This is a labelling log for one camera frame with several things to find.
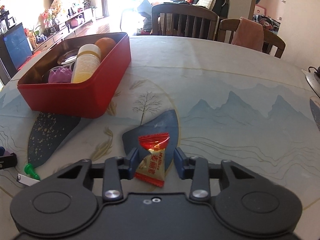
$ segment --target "wooden chair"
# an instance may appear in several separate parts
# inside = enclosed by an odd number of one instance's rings
[[[164,13],[164,27],[163,30],[161,30],[161,24],[158,24],[158,17],[160,13]],[[170,24],[170,33],[169,36],[175,36],[174,30],[174,14],[179,14],[179,22],[178,22],[178,31],[177,36],[182,36],[183,33],[181,31],[181,15],[187,15],[187,21],[186,21],[186,28],[185,28],[185,34],[184,36],[187,37],[189,34],[189,28],[190,28],[190,18],[191,16],[194,16],[194,23],[192,29],[192,38],[199,38],[203,39],[204,36],[204,19],[210,20],[210,26],[208,31],[208,36],[206,37],[207,40],[213,40],[214,32],[216,29],[217,21],[218,21],[218,15],[206,8],[194,6],[194,5],[188,5],[188,4],[179,4],[179,3],[164,3],[164,4],[158,4],[152,7],[151,10],[151,17],[152,17],[152,34],[153,35],[167,35],[167,14],[172,14],[171,17],[171,24]],[[202,18],[201,21],[201,27],[200,27],[200,33],[199,35],[196,35],[196,25],[197,25],[197,19]]]
[[[219,26],[218,41],[224,42],[226,38],[226,31],[231,31],[231,35],[229,39],[229,44],[230,44],[233,39],[233,33],[237,30],[239,24],[240,24],[240,20],[238,19],[222,20]],[[270,54],[272,46],[276,46],[277,51],[276,51],[275,57],[281,58],[285,49],[284,41],[281,40],[281,38],[279,38],[277,35],[275,35],[271,31],[268,31],[265,28],[263,28],[263,35],[264,35],[263,41],[268,43],[268,48],[265,51],[265,53]]]

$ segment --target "tree illustration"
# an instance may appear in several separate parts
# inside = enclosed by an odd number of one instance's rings
[[[140,121],[140,125],[142,125],[145,113],[150,112],[151,114],[155,114],[161,107],[161,100],[159,100],[157,95],[152,94],[152,92],[147,92],[144,95],[140,95],[134,104],[137,106],[133,107],[132,110],[136,113],[142,112]]]

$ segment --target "bottle label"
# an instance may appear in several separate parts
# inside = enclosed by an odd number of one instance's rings
[[[77,58],[72,83],[81,83],[89,79],[100,65],[100,60],[94,55],[83,54]]]

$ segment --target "green game piece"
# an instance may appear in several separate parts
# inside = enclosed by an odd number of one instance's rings
[[[33,177],[34,179],[40,180],[40,176],[38,174],[36,174],[35,169],[33,168],[31,163],[28,163],[24,167],[24,172],[26,174],[30,175],[31,177]]]

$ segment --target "metal screw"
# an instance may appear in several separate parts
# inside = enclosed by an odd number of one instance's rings
[[[197,189],[192,193],[192,195],[196,198],[204,198],[204,197],[207,197],[209,193],[206,190]]]
[[[152,204],[152,201],[150,199],[145,199],[143,201],[143,203],[146,204],[146,205],[150,205],[150,204]]]
[[[118,190],[111,189],[111,190],[106,191],[104,193],[104,195],[107,198],[117,198],[120,196],[120,192]]]
[[[154,197],[154,198],[152,199],[152,201],[155,202],[155,203],[158,203],[158,202],[161,201],[161,198]]]

